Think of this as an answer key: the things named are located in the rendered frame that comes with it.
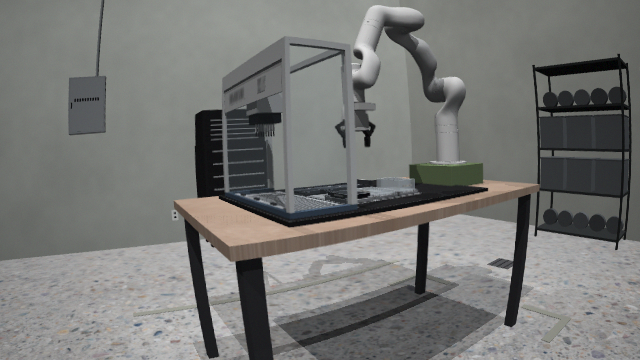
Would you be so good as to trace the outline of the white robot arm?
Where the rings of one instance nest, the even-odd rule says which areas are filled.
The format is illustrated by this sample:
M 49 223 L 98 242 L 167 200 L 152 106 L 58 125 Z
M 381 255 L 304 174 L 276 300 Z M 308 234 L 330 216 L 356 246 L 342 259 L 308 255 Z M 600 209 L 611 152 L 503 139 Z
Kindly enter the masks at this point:
M 457 118 L 466 88 L 457 77 L 436 78 L 437 61 L 432 50 L 425 41 L 410 34 L 421 29 L 424 22 L 423 15 L 412 8 L 375 5 L 368 9 L 353 48 L 355 57 L 363 60 L 362 65 L 352 63 L 354 110 L 376 110 L 375 103 L 365 102 L 364 90 L 372 87 L 379 75 L 381 63 L 375 50 L 384 27 L 387 36 L 408 50 L 416 61 L 426 98 L 434 103 L 445 102 L 435 115 L 437 162 L 430 164 L 466 164 L 459 157 Z

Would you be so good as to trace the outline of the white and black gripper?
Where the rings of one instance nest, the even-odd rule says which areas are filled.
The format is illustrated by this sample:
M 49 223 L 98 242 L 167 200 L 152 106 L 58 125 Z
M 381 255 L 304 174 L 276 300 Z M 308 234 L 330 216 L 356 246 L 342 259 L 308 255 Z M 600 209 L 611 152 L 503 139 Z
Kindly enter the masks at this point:
M 374 132 L 375 125 L 369 121 L 367 111 L 357 111 L 354 110 L 355 116 L 355 132 L 362 131 L 365 134 L 364 142 L 365 147 L 370 147 L 371 140 L 370 136 Z M 369 126 L 371 127 L 369 130 Z

